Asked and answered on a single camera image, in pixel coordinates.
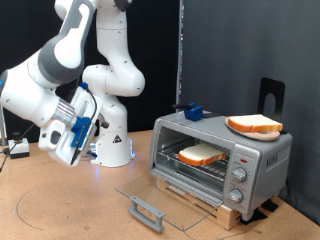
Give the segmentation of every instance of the toast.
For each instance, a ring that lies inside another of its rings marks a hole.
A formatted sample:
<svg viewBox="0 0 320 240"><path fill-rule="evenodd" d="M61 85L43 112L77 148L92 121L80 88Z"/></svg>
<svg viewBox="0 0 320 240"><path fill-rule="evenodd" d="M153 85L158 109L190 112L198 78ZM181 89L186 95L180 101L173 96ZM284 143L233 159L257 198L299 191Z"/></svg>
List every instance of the toast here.
<svg viewBox="0 0 320 240"><path fill-rule="evenodd" d="M189 165L201 166L226 159L226 153L201 143L180 151L178 158Z"/></svg>
<svg viewBox="0 0 320 240"><path fill-rule="evenodd" d="M283 125L261 114L230 117L228 125L241 132L281 131Z"/></svg>

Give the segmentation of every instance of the black cable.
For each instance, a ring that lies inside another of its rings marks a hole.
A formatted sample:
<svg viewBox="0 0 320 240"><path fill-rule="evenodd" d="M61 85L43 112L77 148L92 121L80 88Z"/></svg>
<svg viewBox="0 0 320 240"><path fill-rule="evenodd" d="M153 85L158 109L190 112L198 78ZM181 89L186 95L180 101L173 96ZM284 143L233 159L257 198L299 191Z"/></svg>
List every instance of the black cable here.
<svg viewBox="0 0 320 240"><path fill-rule="evenodd" d="M9 150L9 152L7 153L6 157L5 157L4 160L3 160L2 166L1 166L1 168L0 168L0 173L2 172L3 166L4 166L4 164L6 163L7 157L10 155L11 151L15 148L15 146L17 146L17 144L19 143L19 141L21 141L21 140L23 139L23 137L27 134L27 132L29 132L29 130L30 130L31 128L33 128L34 125L35 125L35 124L32 124L31 127L29 127L29 129L28 129L27 131L25 131L24 134L22 134L22 136L19 138L19 140L18 140L18 141L13 145L13 147Z"/></svg>
<svg viewBox="0 0 320 240"><path fill-rule="evenodd" d="M71 92L69 93L69 96L68 96L67 99L66 99L66 102L67 102L67 103L71 103L72 98L73 98L74 94L76 93L77 88L79 87L80 78L81 78L81 75L77 78L76 86L75 86L74 89L72 89Z"/></svg>
<svg viewBox="0 0 320 240"><path fill-rule="evenodd" d="M71 165L73 165L73 163L75 162L75 160L77 159L80 151L79 151L79 146L80 146L80 142L81 142L81 138L82 138L82 135L84 133L84 130L87 129L88 125L92 123L92 119L94 118L94 116L96 115L96 112L97 112L97 102L96 102L96 99L94 98L94 96L92 95L92 92L89 90L89 88L86 89L87 92L91 95L93 101L94 101L94 112L92 114L92 117L90 118L90 121L87 122L86 126L82 129L82 132L80 134L80 138L79 138L79 141L77 143L77 147L76 147L76 150L74 151L74 154L73 154L73 157L72 157L72 160L71 160Z"/></svg>

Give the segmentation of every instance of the toaster oven handle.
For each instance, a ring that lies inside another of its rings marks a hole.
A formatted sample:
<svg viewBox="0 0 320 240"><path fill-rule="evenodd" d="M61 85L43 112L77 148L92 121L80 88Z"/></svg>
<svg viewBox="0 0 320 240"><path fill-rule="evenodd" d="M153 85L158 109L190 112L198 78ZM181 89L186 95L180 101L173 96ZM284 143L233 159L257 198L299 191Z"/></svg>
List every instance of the toaster oven handle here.
<svg viewBox="0 0 320 240"><path fill-rule="evenodd" d="M164 227L162 226L162 218L166 215L164 212L156 209L155 207L151 206L150 204L146 203L142 199L138 198L137 196L130 197L132 201L131 208L129 208L129 212L136 217L138 220L146 224L147 226L151 227L152 229L156 230L157 232L163 232ZM138 205L146 209L147 211L151 212L156 216L156 221L152 221L151 219L147 218L145 215L138 211Z"/></svg>

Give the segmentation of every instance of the wooden table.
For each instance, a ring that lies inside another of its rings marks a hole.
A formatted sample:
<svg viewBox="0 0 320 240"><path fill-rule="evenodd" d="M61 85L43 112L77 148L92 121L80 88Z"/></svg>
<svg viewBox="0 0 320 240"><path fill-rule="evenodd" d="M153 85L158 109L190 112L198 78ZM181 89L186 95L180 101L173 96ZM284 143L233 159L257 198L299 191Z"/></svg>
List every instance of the wooden table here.
<svg viewBox="0 0 320 240"><path fill-rule="evenodd" d="M115 188L149 171L152 131L130 133L137 157L120 168L83 160L76 168L52 160L37 144L29 158L8 159L0 174L0 239L320 239L320 228L276 198L268 218L226 231L205 219L182 232L164 222L157 233L128 213Z"/></svg>

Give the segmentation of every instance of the wooden pallet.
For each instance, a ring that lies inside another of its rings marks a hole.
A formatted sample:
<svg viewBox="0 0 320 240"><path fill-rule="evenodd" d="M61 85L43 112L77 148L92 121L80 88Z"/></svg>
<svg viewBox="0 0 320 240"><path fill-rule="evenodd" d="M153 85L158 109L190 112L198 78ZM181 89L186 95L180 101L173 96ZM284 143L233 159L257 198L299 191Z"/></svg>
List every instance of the wooden pallet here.
<svg viewBox="0 0 320 240"><path fill-rule="evenodd" d="M157 178L157 188L204 216L210 214L214 209L212 205L197 196L181 190L161 178ZM240 222L240 217L240 212L221 205L207 218L224 229L230 230Z"/></svg>

